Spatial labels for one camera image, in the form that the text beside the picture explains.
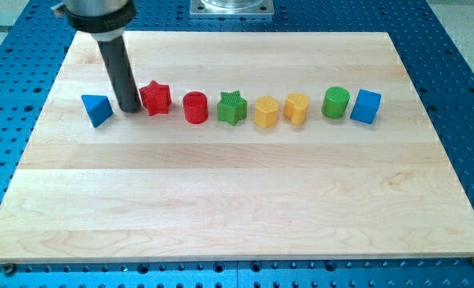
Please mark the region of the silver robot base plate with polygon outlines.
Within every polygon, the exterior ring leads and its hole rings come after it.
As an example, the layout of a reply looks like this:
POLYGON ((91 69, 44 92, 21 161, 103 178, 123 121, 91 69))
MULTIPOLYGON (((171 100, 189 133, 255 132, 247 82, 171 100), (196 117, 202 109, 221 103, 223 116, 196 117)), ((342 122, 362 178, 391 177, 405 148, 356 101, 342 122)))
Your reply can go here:
POLYGON ((273 0, 190 0, 190 14, 216 15, 272 15, 273 0))

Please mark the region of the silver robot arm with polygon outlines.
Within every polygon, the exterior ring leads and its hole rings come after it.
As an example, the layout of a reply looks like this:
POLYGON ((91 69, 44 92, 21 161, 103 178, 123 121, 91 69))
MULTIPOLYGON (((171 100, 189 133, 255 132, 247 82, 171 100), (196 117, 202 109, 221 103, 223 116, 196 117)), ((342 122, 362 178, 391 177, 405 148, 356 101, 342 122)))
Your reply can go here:
POLYGON ((97 42, 114 95, 121 111, 141 110, 127 48, 123 39, 126 25, 136 15, 132 0, 62 0, 51 7, 57 17, 66 17, 77 31, 97 42))

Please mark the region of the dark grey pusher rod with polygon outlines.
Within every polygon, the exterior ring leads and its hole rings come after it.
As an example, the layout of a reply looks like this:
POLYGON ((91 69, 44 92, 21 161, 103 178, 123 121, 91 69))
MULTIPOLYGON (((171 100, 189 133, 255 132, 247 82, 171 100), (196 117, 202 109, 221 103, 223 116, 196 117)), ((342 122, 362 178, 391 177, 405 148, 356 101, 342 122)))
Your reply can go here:
POLYGON ((137 113, 141 110, 139 92, 122 36, 108 42, 98 42, 114 96, 121 111, 137 113))

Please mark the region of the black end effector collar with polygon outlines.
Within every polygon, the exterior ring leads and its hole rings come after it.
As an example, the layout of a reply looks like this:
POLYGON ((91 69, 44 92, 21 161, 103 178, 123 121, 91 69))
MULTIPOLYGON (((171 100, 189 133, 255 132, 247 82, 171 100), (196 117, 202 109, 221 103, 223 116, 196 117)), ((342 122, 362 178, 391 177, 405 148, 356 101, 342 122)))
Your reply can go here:
POLYGON ((65 16, 72 28, 99 42, 122 36, 136 15, 133 0, 62 0, 51 9, 56 17, 65 16))

